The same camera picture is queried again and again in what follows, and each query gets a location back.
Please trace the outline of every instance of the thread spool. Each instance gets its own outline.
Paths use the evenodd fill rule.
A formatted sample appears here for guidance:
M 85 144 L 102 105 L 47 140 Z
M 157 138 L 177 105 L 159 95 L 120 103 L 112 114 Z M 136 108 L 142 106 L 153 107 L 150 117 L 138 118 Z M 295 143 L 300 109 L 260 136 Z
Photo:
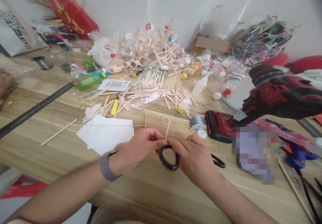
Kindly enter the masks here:
M 31 60 L 35 61 L 41 67 L 41 70 L 50 70 L 53 67 L 45 60 L 44 56 L 34 57 Z
M 191 117 L 192 129 L 206 129 L 207 125 L 201 115 L 194 115 Z

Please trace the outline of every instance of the red power drill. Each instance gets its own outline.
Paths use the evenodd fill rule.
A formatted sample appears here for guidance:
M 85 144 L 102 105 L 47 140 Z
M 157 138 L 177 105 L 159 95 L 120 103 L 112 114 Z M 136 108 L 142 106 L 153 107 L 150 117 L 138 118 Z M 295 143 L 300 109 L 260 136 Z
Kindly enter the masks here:
M 322 91 L 310 81 L 287 76 L 268 64 L 253 67 L 249 76 L 255 88 L 234 116 L 219 111 L 206 112 L 212 139 L 231 143 L 232 127 L 244 127 L 264 115 L 301 119 L 322 113 Z

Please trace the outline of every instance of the person's left hand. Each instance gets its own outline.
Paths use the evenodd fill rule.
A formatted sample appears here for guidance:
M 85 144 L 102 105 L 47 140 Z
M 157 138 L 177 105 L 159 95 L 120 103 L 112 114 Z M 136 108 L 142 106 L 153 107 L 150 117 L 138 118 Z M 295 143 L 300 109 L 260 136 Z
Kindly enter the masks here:
M 110 156 L 110 169 L 114 174 L 121 175 L 126 170 L 134 168 L 150 152 L 166 144 L 165 137 L 158 130 L 141 128 L 120 152 Z

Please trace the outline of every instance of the black scissors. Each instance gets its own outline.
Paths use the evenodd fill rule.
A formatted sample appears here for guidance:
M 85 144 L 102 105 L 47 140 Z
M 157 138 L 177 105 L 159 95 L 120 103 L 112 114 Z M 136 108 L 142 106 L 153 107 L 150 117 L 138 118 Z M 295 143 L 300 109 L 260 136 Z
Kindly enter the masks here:
M 161 160 L 161 163 L 169 170 L 177 170 L 179 168 L 179 165 L 180 165 L 180 157 L 177 153 L 175 153 L 175 164 L 170 164 L 169 162 L 167 162 L 165 160 L 165 158 L 163 157 L 163 150 L 165 148 L 172 148 L 171 145 L 163 145 L 160 149 L 159 149 L 159 157 L 160 157 L 160 160 Z M 217 165 L 218 167 L 220 168 L 225 168 L 226 165 L 225 163 L 220 159 L 220 158 L 217 158 L 215 155 L 211 154 L 212 158 L 214 159 L 213 162 L 215 165 Z

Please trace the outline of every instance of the red sign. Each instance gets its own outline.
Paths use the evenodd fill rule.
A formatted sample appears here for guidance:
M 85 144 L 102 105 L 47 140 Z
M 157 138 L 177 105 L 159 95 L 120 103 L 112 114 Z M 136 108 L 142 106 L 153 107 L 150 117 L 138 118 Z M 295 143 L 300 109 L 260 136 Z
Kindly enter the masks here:
M 74 0 L 48 0 L 53 12 L 70 26 L 82 39 L 97 30 L 97 24 L 81 9 Z

